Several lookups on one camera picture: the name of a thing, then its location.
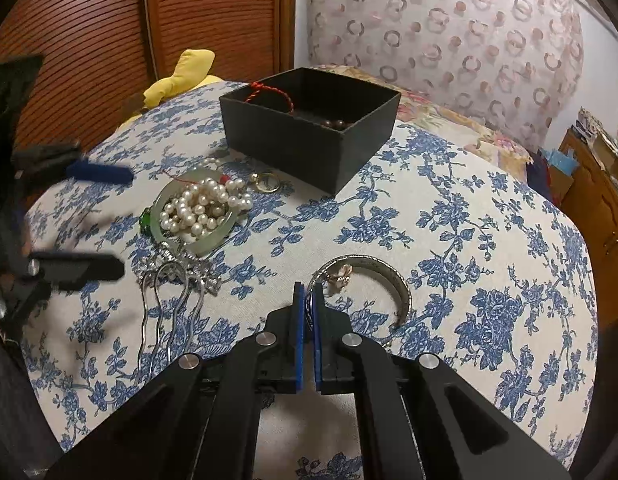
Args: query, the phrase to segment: white wall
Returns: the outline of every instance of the white wall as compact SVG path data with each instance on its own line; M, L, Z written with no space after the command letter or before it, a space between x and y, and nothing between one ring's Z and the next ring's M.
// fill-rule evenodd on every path
M307 5L309 0L295 0L295 43L294 67L309 66L309 47L307 42Z
M615 137L618 131L618 38L587 9L581 7L579 12L584 44L582 76L576 93L549 127L547 150L560 146L581 106L598 118L610 135Z
M309 0L295 0L294 66L310 66L307 43ZM576 93L552 121L545 148L557 148L567 129L576 122L580 107L599 118L612 136L618 131L618 38L581 7L584 60Z

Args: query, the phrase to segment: pink patterned curtain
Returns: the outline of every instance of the pink patterned curtain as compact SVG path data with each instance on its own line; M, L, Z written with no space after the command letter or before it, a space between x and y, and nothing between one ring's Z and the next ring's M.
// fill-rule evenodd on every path
M576 90L573 0L311 0L314 64L356 66L531 150Z

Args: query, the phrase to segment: wooden cabinet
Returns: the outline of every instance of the wooden cabinet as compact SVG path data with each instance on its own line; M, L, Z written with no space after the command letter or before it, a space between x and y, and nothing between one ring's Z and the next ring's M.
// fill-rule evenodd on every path
M213 50L211 73L226 80L287 70L294 9L295 0L17 0L0 25L0 62L44 54L44 64L16 145L93 148L129 117L124 102L170 75L187 48Z
M592 261L598 304L598 324L605 327L618 318L618 191L607 173L571 132L561 144L573 148L579 167L561 210L576 224Z

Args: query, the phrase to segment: blue and white floral tablecloth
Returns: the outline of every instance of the blue and white floral tablecloth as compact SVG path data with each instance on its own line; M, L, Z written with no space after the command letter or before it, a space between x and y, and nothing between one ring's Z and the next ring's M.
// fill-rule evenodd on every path
M25 327L29 375L65 450L146 381L146 369L139 378L136 369L142 303L134 270L152 246L137 220L169 181L163 171L182 173L210 155L234 176L263 169L227 150L217 99L238 85L172 99L97 147L92 160L133 166L131 188L65 181L29 212L37 247L113 251L126 262L119 283L54 296ZM261 330L269 311L289 304L296 280L308 283L334 256L372 254L397 268L413 294L413 313L391 351L441 355L564 466L571 463L592 396L597 326L587 249L568 218L498 168L401 122L335 198L282 179L280 193L256 195L248 218L212 254L220 293L205 298L196 319L190 299L173 358L190 323L202 357L227 352ZM370 275L354 274L341 296L327 300L350 314L357 332L386 342L396 306ZM156 371L166 365L174 303L166 302ZM155 306L150 315L147 352ZM353 397L311 390L307 380L299 396L269 399L254 478L361 478Z

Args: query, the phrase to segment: gold ring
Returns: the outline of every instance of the gold ring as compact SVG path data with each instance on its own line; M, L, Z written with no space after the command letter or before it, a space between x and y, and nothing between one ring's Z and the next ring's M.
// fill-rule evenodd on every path
M273 187L265 187L264 181L268 181L272 177L276 182L275 185ZM275 193L280 189L280 179L273 173L259 173L255 186L261 193Z

